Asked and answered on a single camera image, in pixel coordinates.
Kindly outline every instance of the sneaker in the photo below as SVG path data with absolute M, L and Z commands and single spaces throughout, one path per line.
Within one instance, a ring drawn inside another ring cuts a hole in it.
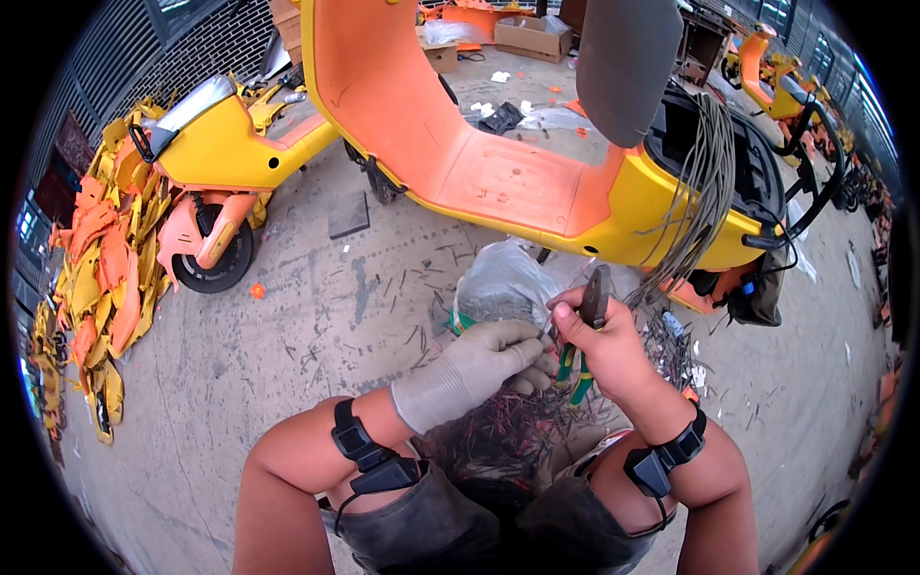
M 613 445 L 614 443 L 620 441 L 622 438 L 624 438 L 624 437 L 626 437 L 627 435 L 629 435 L 632 431 L 633 431 L 633 428 L 631 428 L 631 427 L 625 427 L 625 428 L 623 428 L 623 429 L 620 429 L 620 430 L 617 430 L 617 431 L 612 431 L 612 432 L 610 432 L 610 433 L 607 433 L 607 434 L 604 436 L 604 438 L 603 438 L 600 442 L 597 443 L 597 446 L 595 446 L 593 449 L 591 449 L 591 451 L 589 451 L 589 452 L 588 452 L 587 454 L 585 454 L 585 455 L 582 455 L 582 456 L 579 458 L 579 460 L 576 461 L 575 463 L 573 463 L 572 465 L 570 465 L 570 466 L 568 466 L 568 467 L 566 467 L 566 468 L 560 470 L 558 473 L 556 473 L 556 474 L 553 476 L 553 480 L 555 481 L 555 480 L 559 479 L 560 477 L 566 477 L 566 476 L 568 476 L 568 477 L 581 477 L 581 473 L 582 473 L 591 463 L 593 463 L 593 461 L 597 458 L 598 455 L 601 454 L 601 452 L 602 452 L 604 449 L 606 449 L 606 448 L 610 447 L 611 445 Z

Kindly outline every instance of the pile of wires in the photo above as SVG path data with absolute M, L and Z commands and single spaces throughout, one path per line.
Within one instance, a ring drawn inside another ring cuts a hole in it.
M 625 303 L 630 309 L 635 309 L 642 302 L 657 301 L 686 280 L 721 232 L 731 209 L 735 187 L 735 140 L 731 113 L 709 94 L 700 93 L 693 99 L 699 108 L 696 143 L 681 167 L 671 208 L 662 217 L 664 223 L 639 232 L 652 234 L 661 230 L 655 247 L 642 264 L 658 252 L 673 226 L 677 227 L 661 261 L 627 296 Z M 684 208 L 679 213 L 681 203 L 684 203 Z M 669 280 L 672 281 L 663 293 L 658 290 L 660 284 Z

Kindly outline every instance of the scooter headlight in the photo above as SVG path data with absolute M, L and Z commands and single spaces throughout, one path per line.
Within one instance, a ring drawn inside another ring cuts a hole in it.
M 230 78 L 223 74 L 211 76 L 173 106 L 156 123 L 156 127 L 169 132 L 177 132 L 197 118 L 199 114 L 235 93 L 236 86 Z

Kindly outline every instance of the pile of scooter parts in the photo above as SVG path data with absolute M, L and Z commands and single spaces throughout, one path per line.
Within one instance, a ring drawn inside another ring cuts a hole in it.
M 65 426 L 61 397 L 61 372 L 59 366 L 67 357 L 64 350 L 63 333 L 54 328 L 51 307 L 42 300 L 35 308 L 35 322 L 32 324 L 29 362 L 41 370 L 41 385 L 32 387 L 32 393 L 41 407 L 41 417 L 52 441 L 61 440 Z
M 156 224 L 170 204 L 169 182 L 151 169 L 128 137 L 131 124 L 166 113 L 152 98 L 138 102 L 102 132 L 102 144 L 76 194 L 73 228 L 52 227 L 51 249 L 66 250 L 54 287 L 60 329 L 75 333 L 68 362 L 97 424 L 112 442 L 121 422 L 121 376 L 112 364 L 150 329 L 169 278 L 156 261 Z

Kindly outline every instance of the hand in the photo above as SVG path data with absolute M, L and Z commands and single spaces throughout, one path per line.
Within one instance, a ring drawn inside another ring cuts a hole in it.
M 390 386 L 399 417 L 418 434 L 462 417 L 492 397 L 501 383 L 529 393 L 550 385 L 556 363 L 544 353 L 540 329 L 520 319 L 478 323 L 441 357 Z
M 573 308 L 581 305 L 585 287 L 560 293 L 546 307 L 553 312 L 559 341 L 569 342 L 585 354 L 598 389 L 615 399 L 625 387 L 641 384 L 658 374 L 638 338 L 632 312 L 624 304 L 610 298 L 601 331 L 581 321 Z

